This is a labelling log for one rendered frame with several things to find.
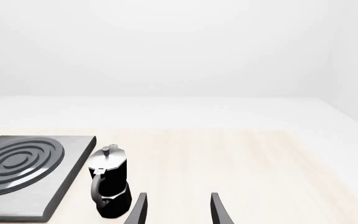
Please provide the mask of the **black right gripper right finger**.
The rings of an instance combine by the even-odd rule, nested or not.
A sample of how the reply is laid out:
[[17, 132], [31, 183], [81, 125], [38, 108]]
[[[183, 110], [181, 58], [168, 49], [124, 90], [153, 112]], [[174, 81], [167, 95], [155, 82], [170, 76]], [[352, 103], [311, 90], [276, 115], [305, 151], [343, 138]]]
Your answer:
[[211, 193], [210, 210], [213, 224], [234, 224], [216, 192]]

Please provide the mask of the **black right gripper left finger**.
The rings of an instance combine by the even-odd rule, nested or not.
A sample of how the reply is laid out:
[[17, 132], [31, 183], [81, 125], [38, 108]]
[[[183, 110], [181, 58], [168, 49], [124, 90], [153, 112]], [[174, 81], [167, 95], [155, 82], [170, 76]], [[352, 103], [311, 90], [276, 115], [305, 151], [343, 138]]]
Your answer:
[[147, 219], [147, 194], [142, 192], [124, 224], [145, 224]]

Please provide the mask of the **flat black stove plate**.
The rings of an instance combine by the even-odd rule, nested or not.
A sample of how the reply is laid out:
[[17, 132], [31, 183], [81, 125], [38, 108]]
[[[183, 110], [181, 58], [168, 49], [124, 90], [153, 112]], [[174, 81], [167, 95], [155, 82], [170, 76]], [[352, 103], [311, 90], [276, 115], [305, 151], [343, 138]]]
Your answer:
[[0, 136], [0, 223], [49, 221], [95, 146], [95, 136]]

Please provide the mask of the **black moka pot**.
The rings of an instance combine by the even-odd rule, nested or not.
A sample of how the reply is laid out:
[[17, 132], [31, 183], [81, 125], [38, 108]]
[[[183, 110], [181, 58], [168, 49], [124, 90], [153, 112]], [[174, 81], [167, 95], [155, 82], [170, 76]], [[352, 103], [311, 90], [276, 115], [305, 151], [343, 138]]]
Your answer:
[[103, 218], [119, 218], [130, 209], [132, 195], [127, 182], [127, 156], [112, 144], [88, 158], [92, 177], [91, 199]]

